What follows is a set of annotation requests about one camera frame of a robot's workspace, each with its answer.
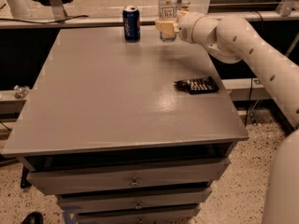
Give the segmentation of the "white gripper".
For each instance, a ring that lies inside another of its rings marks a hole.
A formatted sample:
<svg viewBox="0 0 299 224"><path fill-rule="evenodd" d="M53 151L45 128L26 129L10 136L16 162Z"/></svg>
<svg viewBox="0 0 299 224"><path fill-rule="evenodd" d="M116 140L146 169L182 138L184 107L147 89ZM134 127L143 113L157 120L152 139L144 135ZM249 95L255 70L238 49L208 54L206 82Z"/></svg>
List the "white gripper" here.
<svg viewBox="0 0 299 224"><path fill-rule="evenodd" d="M178 32L178 36L182 41L192 44L193 27L203 17L203 14L190 13L188 10L178 10L177 17L178 23L175 21L156 20L156 29L169 36L174 36Z"/></svg>

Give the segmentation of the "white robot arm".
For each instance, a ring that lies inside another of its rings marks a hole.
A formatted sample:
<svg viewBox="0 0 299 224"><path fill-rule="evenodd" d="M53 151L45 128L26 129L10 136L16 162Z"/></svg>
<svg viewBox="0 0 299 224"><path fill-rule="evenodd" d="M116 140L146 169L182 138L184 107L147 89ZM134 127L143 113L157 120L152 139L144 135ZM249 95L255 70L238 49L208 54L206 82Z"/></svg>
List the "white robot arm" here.
<svg viewBox="0 0 299 224"><path fill-rule="evenodd" d="M295 131L279 146L263 207L262 224L299 224L299 66L264 41L242 17L220 20L180 11L172 21L155 22L165 35L202 46L224 63L244 61L262 82Z"/></svg>

